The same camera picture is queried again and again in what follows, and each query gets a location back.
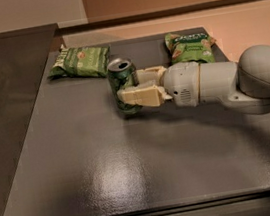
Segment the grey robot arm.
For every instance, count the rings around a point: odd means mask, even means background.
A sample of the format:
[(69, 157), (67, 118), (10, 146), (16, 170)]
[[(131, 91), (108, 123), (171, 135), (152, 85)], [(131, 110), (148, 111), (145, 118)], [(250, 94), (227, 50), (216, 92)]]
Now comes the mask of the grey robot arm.
[(246, 49), (238, 62), (179, 62), (138, 70), (136, 86), (118, 90), (127, 105), (159, 107), (166, 100), (195, 107), (220, 103), (245, 114), (270, 112), (270, 45)]

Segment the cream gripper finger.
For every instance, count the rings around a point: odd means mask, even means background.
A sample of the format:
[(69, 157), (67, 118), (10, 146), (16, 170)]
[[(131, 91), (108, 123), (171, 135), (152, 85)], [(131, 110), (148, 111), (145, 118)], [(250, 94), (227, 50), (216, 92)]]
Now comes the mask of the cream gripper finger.
[(161, 85), (164, 72), (167, 70), (164, 66), (149, 67), (137, 71), (138, 82), (140, 84), (153, 82), (156, 85)]
[(137, 86), (118, 90), (117, 96), (125, 104), (144, 107), (159, 107), (166, 100), (172, 100), (172, 96), (166, 92), (164, 87), (158, 85), (150, 85), (144, 88)]

